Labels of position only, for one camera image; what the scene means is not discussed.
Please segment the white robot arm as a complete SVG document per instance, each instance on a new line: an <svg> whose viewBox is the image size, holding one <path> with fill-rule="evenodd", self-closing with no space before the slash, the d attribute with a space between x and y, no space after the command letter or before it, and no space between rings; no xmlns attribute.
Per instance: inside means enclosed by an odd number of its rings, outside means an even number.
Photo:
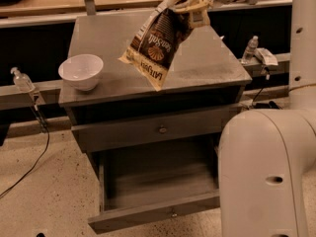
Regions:
<svg viewBox="0 0 316 237"><path fill-rule="evenodd" d="M292 0L289 106L242 112L218 148L222 237L308 237L302 177L316 160L316 0Z"/></svg>

